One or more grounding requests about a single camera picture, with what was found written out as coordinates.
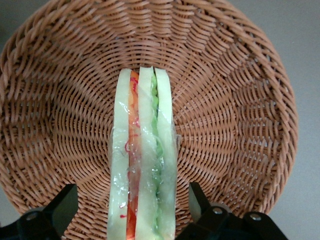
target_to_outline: metal screw head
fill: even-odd
[[[32,212],[32,213],[30,213],[28,216],[26,216],[26,220],[27,221],[30,221],[30,220],[32,220],[32,219],[35,219],[36,217],[37,217],[37,215],[38,215],[38,213],[37,212]]]
[[[250,218],[252,218],[252,219],[255,220],[255,221],[261,221],[261,216],[259,216],[259,215],[256,214],[256,213],[250,214]]]
[[[220,207],[215,207],[214,209],[212,209],[212,211],[215,213],[215,214],[222,214],[222,209]]]

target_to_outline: wicker basket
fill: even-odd
[[[294,94],[265,34],[224,0],[52,0],[0,59],[0,180],[15,208],[77,183],[68,239],[105,239],[117,78],[166,69],[178,155],[177,233],[188,184],[241,216],[269,212],[297,150]]]

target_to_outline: basket weave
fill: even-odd
[[[52,0],[0,59],[0,181],[15,208],[77,183],[68,239],[105,239],[117,78],[166,69],[178,154],[177,233],[188,184],[241,216],[269,212],[297,150],[293,90],[265,34],[224,0]]]

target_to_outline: sandwich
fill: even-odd
[[[177,145],[164,69],[120,71],[111,136],[108,240],[173,240]]]

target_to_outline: plastic-wrapped sandwich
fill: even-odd
[[[107,239],[173,240],[177,145],[165,70],[121,70],[109,151]]]

